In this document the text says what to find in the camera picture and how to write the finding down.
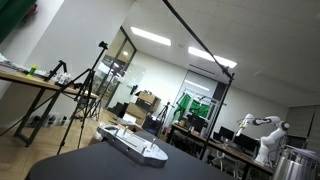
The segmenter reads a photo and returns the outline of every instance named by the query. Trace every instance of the robotic arm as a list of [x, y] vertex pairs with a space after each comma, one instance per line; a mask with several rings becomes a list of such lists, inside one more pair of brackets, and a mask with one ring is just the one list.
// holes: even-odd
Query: robotic arm
[[286, 134], [286, 131], [290, 128], [289, 123], [281, 121], [278, 116], [268, 116], [264, 119], [254, 118], [253, 115], [248, 114], [244, 120], [240, 123], [240, 130], [237, 132], [236, 136], [239, 136], [243, 129], [245, 129], [248, 124], [252, 124], [254, 126], [260, 126], [262, 124], [270, 124], [273, 123], [277, 127], [275, 131], [273, 131], [269, 136], [261, 137], [260, 139], [260, 149], [258, 156], [256, 157], [256, 161], [265, 164], [267, 162], [267, 157], [269, 153], [269, 146], [274, 144], [278, 139], [283, 137]]

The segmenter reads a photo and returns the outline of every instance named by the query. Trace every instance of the metal pole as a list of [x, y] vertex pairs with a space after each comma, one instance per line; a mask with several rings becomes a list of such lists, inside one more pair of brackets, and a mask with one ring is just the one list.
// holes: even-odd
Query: metal pole
[[201, 155], [200, 155], [200, 160], [202, 160], [202, 158], [203, 158], [203, 156], [204, 156], [204, 153], [205, 153], [205, 151], [206, 151], [206, 149], [207, 149], [207, 147], [208, 147], [208, 142], [209, 142], [210, 136], [211, 136], [211, 134], [212, 134], [213, 128], [214, 128], [214, 126], [215, 126], [215, 124], [216, 124], [216, 122], [217, 122], [217, 119], [218, 119], [218, 117], [219, 117], [221, 108], [222, 108], [222, 106], [223, 106], [224, 100], [225, 100], [225, 98], [226, 98], [226, 96], [227, 96], [227, 93], [228, 93], [228, 91], [229, 91], [229, 88], [230, 88], [230, 86], [231, 86], [231, 84], [232, 84], [234, 73], [232, 73], [231, 76], [232, 76], [232, 78], [229, 79], [229, 83], [228, 83], [228, 85], [227, 85], [227, 87], [226, 87], [226, 90], [225, 90], [224, 93], [223, 93], [221, 102], [220, 102], [220, 104], [219, 104], [219, 106], [218, 106], [217, 113], [215, 114], [214, 120], [213, 120], [213, 122], [212, 122], [212, 124], [211, 124], [211, 127], [210, 127], [210, 129], [209, 129], [209, 134], [208, 134], [208, 137], [207, 137], [207, 139], [206, 139], [206, 142], [205, 142], [205, 144], [204, 144], [204, 146], [203, 146], [203, 150], [202, 150]]

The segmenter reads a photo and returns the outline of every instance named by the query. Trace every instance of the wooden table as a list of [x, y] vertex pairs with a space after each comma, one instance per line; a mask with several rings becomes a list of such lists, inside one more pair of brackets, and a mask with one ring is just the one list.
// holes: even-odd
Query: wooden table
[[[188, 133], [187, 129], [185, 129], [185, 128], [177, 125], [177, 124], [172, 123], [171, 125], [172, 125], [172, 127], [171, 127], [171, 131], [169, 132], [168, 139], [166, 141], [167, 143], [171, 143], [171, 140], [172, 140], [172, 137], [173, 137], [173, 133], [174, 133], [175, 130], [180, 131], [182, 134], [187, 134], [189, 137], [191, 137], [193, 139], [197, 139], [197, 140], [199, 140], [201, 142], [204, 142], [204, 143], [206, 142], [205, 138], [200, 137], [197, 134]], [[244, 168], [243, 179], [246, 178], [250, 167], [254, 167], [254, 168], [258, 169], [258, 170], [261, 170], [261, 171], [267, 173], [270, 176], [272, 176], [273, 173], [274, 173], [274, 171], [271, 168], [259, 164], [253, 158], [248, 157], [247, 155], [244, 155], [243, 153], [241, 153], [241, 152], [239, 152], [239, 151], [237, 151], [235, 149], [224, 147], [223, 144], [219, 144], [219, 143], [215, 143], [213, 141], [209, 141], [208, 146], [213, 147], [213, 148], [225, 153], [226, 155], [229, 155], [232, 158], [235, 158], [235, 159], [240, 160], [243, 163], [245, 163], [246, 166]]]
[[[34, 138], [36, 137], [37, 133], [39, 132], [39, 130], [42, 127], [43, 123], [45, 122], [46, 118], [48, 117], [52, 107], [54, 106], [55, 102], [57, 101], [59, 95], [61, 93], [77, 95], [78, 92], [79, 92], [79, 91], [71, 89], [71, 88], [67, 88], [67, 89], [61, 91], [60, 90], [61, 87], [54, 85], [53, 81], [45, 82], [42, 78], [39, 78], [39, 77], [27, 77], [25, 74], [18, 73], [18, 72], [17, 73], [9, 73], [9, 72], [0, 71], [0, 79], [40, 88], [40, 91], [38, 92], [38, 95], [34, 99], [32, 105], [30, 106], [30, 108], [27, 111], [27, 113], [23, 116], [23, 118], [21, 120], [19, 120], [17, 123], [15, 123], [13, 126], [11, 126], [11, 128], [12, 128], [12, 127], [14, 127], [15, 125], [17, 125], [18, 123], [21, 122], [19, 127], [17, 128], [14, 136], [15, 137], [19, 137], [20, 139], [22, 139], [26, 143], [26, 147], [28, 147], [33, 142]], [[46, 90], [51, 90], [51, 91], [54, 91], [55, 93], [50, 98], [48, 98], [47, 100], [42, 102], [40, 105], [38, 105], [41, 97], [43, 96], [43, 94], [44, 94], [44, 92]], [[99, 96], [97, 96], [95, 94], [91, 94], [89, 98], [97, 99], [98, 97]], [[47, 102], [49, 102], [49, 104], [47, 105], [47, 108], [45, 109], [44, 113], [42, 114], [42, 116], [41, 116], [41, 118], [39, 120], [39, 123], [37, 123], [37, 125], [35, 126], [35, 128], [34, 128], [32, 134], [30, 135], [30, 137], [29, 138], [26, 137], [25, 135], [23, 135], [21, 133], [22, 129], [25, 127], [25, 125], [28, 122], [31, 114], [34, 111], [36, 111], [37, 109], [39, 109], [41, 106], [43, 106]]]

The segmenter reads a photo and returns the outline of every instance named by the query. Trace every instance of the bottle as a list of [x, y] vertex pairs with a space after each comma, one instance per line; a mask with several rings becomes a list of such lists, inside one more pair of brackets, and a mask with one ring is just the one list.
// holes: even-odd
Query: bottle
[[67, 117], [66, 117], [66, 116], [63, 116], [63, 119], [62, 119], [60, 125], [63, 126], [64, 123], [66, 122], [66, 120], [67, 120]]
[[37, 65], [33, 65], [27, 75], [27, 77], [32, 77], [34, 72], [37, 70], [38, 66]]
[[224, 140], [224, 143], [223, 143], [223, 148], [227, 148], [228, 147], [228, 139], [226, 138], [226, 140]]
[[207, 131], [207, 127], [204, 127], [201, 129], [201, 132], [200, 132], [200, 137], [204, 137], [204, 134], [206, 133]]
[[56, 116], [55, 116], [55, 115], [52, 115], [52, 116], [48, 119], [48, 125], [47, 125], [47, 127], [51, 127], [55, 120], [56, 120]]
[[166, 135], [167, 130], [168, 130], [168, 127], [167, 126], [164, 127], [163, 130], [162, 130], [162, 135]]

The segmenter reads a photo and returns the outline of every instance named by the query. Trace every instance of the green backdrop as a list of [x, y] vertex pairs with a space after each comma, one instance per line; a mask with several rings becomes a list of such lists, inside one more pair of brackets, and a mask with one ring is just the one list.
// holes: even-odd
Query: green backdrop
[[0, 0], [0, 44], [36, 0]]

